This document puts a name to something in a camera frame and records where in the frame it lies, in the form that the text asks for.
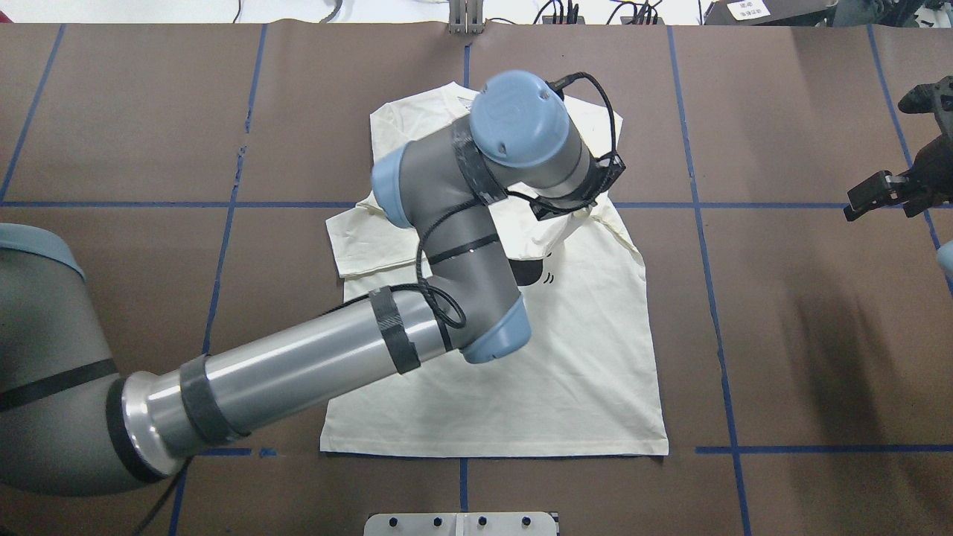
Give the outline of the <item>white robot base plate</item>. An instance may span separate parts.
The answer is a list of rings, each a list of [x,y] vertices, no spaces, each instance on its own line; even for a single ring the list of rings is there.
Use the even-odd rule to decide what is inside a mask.
[[[557,513],[545,511],[379,513],[364,535],[561,535]]]

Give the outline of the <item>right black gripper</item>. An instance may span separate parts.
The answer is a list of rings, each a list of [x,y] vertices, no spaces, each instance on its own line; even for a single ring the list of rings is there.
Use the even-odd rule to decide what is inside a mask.
[[[950,203],[952,198],[952,76],[916,85],[898,102],[903,113],[931,113],[940,134],[916,154],[903,174],[879,170],[848,190],[845,220],[853,223],[868,211],[903,203],[906,217]]]

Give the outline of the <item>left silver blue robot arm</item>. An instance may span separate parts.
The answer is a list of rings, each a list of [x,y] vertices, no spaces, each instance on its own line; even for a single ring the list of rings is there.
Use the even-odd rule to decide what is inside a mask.
[[[489,363],[533,330],[489,206],[537,221],[596,204],[625,166],[615,112],[588,72],[500,72],[472,109],[372,167],[391,229],[414,234],[414,281],[164,374],[122,374],[88,279],[58,232],[2,223],[2,482],[35,494],[122,493],[205,449],[459,351]]]

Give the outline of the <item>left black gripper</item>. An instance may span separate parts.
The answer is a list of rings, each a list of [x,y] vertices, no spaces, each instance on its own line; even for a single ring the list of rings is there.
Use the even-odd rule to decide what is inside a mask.
[[[600,160],[592,156],[579,159],[574,172],[562,183],[548,188],[535,187],[537,196],[530,201],[531,210],[535,218],[542,221],[588,208],[610,189],[624,170],[625,164],[618,153],[606,153]]]

